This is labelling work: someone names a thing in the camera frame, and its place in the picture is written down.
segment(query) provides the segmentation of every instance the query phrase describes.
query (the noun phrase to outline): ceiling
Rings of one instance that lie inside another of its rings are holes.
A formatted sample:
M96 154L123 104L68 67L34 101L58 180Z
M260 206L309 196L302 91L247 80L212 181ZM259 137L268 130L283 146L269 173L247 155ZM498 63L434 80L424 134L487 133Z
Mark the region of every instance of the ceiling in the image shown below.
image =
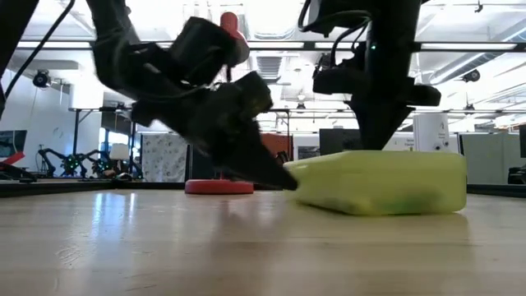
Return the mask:
M42 0L31 19L24 41L38 41L55 18L67 5L66 0ZM127 0L131 19L138 35L144 41L169 41L177 37L184 21L200 16L219 22L223 12L235 12L240 17L240 31L249 41L331 41L343 30L335 30L328 39L296 29L297 15L303 0ZM482 0L484 8L476 13L477 0L431 0L422 6L418 23L418 41L438 42L524 42L526 40L526 0ZM93 75L94 67L88 48L59 50L67 42L90 41L95 30L85 1L77 1L73 12L58 27L49 46L39 53L32 67L37 70L43 62L52 68L52 76L77 83L79 76ZM346 41L356 38L350 35ZM30 46L17 50L16 58L24 59ZM277 80L270 86L276 108L296 108L299 100L308 109L345 109L343 95L314 95L311 74L321 51L252 51L250 59L234 69L234 78L257 70L268 79ZM352 57L351 53L338 53L337 60ZM49 62L56 62L56 69ZM75 62L77 70L64 70L63 62ZM526 105L526 54L522 53L417 53L413 55L409 75L421 83L434 84L442 93L440 109L462 109L467 103L476 109L521 109ZM458 77L478 69L481 79L465 83ZM108 93L106 100L129 99ZM451 127L460 130L491 121L500 115L451 115ZM508 115L520 122L523 115ZM319 127L340 125L356 126L349 116L331 112L296 113L291 121L293 131L317 130ZM280 116L261 115L261 125L269 131L284 130L286 124ZM507 121L500 120L501 125Z

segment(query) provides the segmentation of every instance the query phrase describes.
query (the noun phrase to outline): red stand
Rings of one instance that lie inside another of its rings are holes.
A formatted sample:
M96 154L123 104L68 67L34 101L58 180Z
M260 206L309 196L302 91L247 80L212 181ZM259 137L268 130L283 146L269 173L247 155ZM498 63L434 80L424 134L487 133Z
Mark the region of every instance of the red stand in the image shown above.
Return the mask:
M219 195L219 194L252 194L254 184L248 182L232 182L221 179L213 180L188 180L184 187L187 194Z

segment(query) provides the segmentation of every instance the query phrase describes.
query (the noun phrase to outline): workshop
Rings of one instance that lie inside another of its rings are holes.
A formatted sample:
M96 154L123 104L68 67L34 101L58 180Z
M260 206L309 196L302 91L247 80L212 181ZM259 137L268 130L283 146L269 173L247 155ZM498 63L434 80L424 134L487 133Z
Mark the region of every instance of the workshop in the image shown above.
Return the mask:
M526 0L0 27L1 296L526 294Z

